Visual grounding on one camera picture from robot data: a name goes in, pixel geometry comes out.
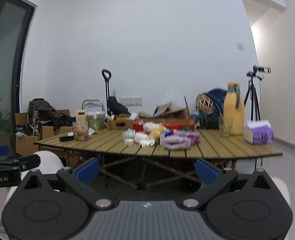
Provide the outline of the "black bag on trolley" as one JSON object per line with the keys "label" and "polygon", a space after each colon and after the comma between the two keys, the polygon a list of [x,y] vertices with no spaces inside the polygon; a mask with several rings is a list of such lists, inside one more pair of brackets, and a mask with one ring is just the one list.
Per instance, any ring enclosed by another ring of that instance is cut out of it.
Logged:
{"label": "black bag on trolley", "polygon": [[119,103],[115,96],[110,96],[108,98],[107,107],[114,115],[130,115],[128,109]]}

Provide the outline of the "dark blue fabric bag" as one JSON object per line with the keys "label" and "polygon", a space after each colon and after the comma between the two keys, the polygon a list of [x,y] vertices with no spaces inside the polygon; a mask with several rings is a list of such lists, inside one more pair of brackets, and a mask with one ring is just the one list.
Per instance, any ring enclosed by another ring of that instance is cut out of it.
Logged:
{"label": "dark blue fabric bag", "polygon": [[190,118],[199,129],[219,129],[219,117],[223,116],[224,100],[227,90],[215,88],[201,94],[209,96],[214,103],[214,112],[206,114],[195,108]]}

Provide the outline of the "open brown cardboard box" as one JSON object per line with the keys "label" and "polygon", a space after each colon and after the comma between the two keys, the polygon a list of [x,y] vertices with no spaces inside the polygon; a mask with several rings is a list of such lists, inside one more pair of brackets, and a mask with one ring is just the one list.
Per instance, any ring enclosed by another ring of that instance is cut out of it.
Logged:
{"label": "open brown cardboard box", "polygon": [[138,113],[143,119],[190,119],[190,110],[186,97],[184,96],[184,106],[179,107],[175,101],[157,105],[152,114],[140,111]]}

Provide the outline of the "wall power outlet strip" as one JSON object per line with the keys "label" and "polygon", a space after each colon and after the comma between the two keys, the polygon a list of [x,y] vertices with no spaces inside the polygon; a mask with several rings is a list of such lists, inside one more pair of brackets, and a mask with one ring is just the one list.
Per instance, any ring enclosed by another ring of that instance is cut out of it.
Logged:
{"label": "wall power outlet strip", "polygon": [[124,106],[142,106],[143,97],[123,97],[119,99],[120,103]]}

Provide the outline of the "wicker basket with lid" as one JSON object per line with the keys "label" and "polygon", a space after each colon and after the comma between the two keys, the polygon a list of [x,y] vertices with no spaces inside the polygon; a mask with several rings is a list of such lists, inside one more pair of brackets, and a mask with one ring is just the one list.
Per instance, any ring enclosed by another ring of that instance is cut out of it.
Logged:
{"label": "wicker basket with lid", "polygon": [[105,128],[105,113],[104,112],[88,112],[86,113],[88,127],[95,131]]}

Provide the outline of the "pink satin scrunchie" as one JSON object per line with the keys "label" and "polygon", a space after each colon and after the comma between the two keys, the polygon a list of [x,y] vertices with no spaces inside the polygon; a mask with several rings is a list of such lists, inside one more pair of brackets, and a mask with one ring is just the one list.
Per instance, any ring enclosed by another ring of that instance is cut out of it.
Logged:
{"label": "pink satin scrunchie", "polygon": [[194,131],[185,131],[185,130],[173,130],[173,135],[178,137],[188,138],[191,145],[196,145],[200,143],[200,133]]}

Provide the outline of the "black jar lid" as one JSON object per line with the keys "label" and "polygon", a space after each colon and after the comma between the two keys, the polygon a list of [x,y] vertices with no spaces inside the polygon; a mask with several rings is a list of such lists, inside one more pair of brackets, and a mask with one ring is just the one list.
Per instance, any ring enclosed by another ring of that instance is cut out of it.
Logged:
{"label": "black jar lid", "polygon": [[60,142],[73,141],[73,140],[74,140],[73,135],[66,135],[66,136],[63,136],[63,137],[59,137]]}

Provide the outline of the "lilac fuzzy scrunchie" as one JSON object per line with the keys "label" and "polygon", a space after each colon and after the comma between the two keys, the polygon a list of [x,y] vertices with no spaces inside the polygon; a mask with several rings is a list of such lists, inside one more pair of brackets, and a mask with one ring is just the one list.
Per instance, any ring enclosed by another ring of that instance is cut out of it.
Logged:
{"label": "lilac fuzzy scrunchie", "polygon": [[168,150],[175,151],[175,150],[186,150],[190,148],[191,143],[190,143],[190,140],[186,137],[170,135],[165,137],[160,142],[160,145]]}

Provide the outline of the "white round sponge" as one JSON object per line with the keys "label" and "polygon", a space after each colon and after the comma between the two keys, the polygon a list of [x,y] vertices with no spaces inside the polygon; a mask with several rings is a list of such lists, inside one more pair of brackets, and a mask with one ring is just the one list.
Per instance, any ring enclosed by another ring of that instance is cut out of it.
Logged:
{"label": "white round sponge", "polygon": [[136,132],[134,136],[134,142],[139,144],[141,140],[146,140],[149,136],[144,132]]}

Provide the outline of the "purple tissue box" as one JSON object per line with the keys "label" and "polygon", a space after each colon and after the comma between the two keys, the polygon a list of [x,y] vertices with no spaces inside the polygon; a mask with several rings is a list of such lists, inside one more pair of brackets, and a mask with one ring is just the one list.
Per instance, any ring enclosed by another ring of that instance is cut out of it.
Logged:
{"label": "purple tissue box", "polygon": [[244,141],[251,145],[271,144],[273,137],[269,120],[248,121],[244,127]]}

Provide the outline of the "yellow white plush toy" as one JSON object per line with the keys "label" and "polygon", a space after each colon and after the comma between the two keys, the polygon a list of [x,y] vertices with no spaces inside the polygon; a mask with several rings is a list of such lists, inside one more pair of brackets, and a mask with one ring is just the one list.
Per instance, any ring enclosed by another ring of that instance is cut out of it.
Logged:
{"label": "yellow white plush toy", "polygon": [[159,144],[161,133],[165,132],[167,128],[162,124],[146,122],[143,124],[143,130],[149,136],[148,139],[154,140],[156,144]]}

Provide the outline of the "red cardboard tray box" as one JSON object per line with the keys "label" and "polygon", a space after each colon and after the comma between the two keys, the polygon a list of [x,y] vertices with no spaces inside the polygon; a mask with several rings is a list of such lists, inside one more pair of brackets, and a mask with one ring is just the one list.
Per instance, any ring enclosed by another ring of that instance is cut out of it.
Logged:
{"label": "red cardboard tray box", "polygon": [[192,120],[190,121],[182,121],[182,122],[177,122],[175,120],[169,120],[166,122],[153,122],[153,121],[135,121],[132,125],[132,128],[137,131],[137,132],[145,132],[145,133],[150,133],[154,128],[162,126],[165,127],[166,129],[169,130],[184,130],[184,131],[194,131],[194,123]]}

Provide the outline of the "wooden block box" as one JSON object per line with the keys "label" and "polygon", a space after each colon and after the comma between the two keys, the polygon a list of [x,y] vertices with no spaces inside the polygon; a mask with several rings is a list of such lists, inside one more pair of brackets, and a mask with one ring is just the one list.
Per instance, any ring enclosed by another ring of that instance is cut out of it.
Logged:
{"label": "wooden block box", "polygon": [[85,110],[77,110],[75,113],[75,119],[77,123],[87,122]]}

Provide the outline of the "black backpack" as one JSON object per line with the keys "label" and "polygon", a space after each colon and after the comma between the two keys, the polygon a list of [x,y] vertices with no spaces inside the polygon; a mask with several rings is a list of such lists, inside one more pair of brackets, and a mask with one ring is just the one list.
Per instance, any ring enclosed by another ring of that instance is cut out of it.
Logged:
{"label": "black backpack", "polygon": [[41,128],[47,122],[58,116],[54,107],[42,98],[36,98],[29,102],[27,111],[27,125],[32,128],[32,135],[39,135]]}

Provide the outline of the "green spray bottle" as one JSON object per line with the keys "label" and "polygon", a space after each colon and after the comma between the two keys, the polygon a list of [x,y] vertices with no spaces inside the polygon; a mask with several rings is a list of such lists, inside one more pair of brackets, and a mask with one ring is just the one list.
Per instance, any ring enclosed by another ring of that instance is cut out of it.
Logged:
{"label": "green spray bottle", "polygon": [[93,129],[95,132],[98,132],[98,131],[99,131],[99,119],[98,119],[98,117],[97,117],[96,114],[93,115],[92,129]]}

